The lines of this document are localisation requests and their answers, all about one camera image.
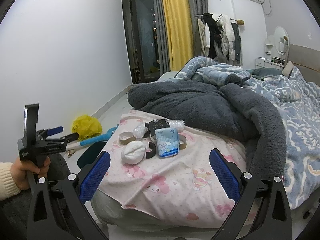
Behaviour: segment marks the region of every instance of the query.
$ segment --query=person's arm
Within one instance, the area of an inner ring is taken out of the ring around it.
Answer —
[[[38,177],[47,177],[50,159],[44,161],[44,166],[40,169],[32,161],[20,161],[16,159],[14,163],[0,163],[0,201],[17,195],[21,190],[29,189],[29,182],[26,171],[39,174]]]

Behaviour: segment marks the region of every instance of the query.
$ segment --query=hand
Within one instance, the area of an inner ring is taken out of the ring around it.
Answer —
[[[40,169],[37,166],[35,166],[34,163],[30,160],[21,161],[20,158],[17,158],[10,168],[13,181],[20,190],[27,190],[30,188],[30,185],[27,179],[26,172],[31,171],[33,173],[39,174],[38,178],[46,178],[50,163],[51,161],[49,157],[47,157],[44,161],[44,166]]]

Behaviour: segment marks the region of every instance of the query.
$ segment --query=silver screw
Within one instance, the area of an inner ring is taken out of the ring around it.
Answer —
[[[276,183],[280,183],[281,182],[281,179],[279,177],[275,177],[274,180],[275,180]]]
[[[246,179],[251,179],[251,178],[252,178],[251,173],[248,173],[248,172],[245,172],[245,173],[243,174],[243,176],[244,176]]]
[[[68,180],[74,180],[77,176],[75,174],[70,174]]]
[[[45,178],[44,177],[41,177],[40,179],[39,179],[39,183],[44,183],[45,182]]]

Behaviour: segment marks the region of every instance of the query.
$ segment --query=ribbed cuff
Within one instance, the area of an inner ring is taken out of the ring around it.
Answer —
[[[20,193],[11,176],[12,163],[0,163],[0,201]]]

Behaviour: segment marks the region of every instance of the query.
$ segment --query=white fabric ball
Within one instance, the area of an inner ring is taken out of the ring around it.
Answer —
[[[137,164],[143,160],[147,147],[141,141],[133,141],[122,150],[121,159],[130,165]]]

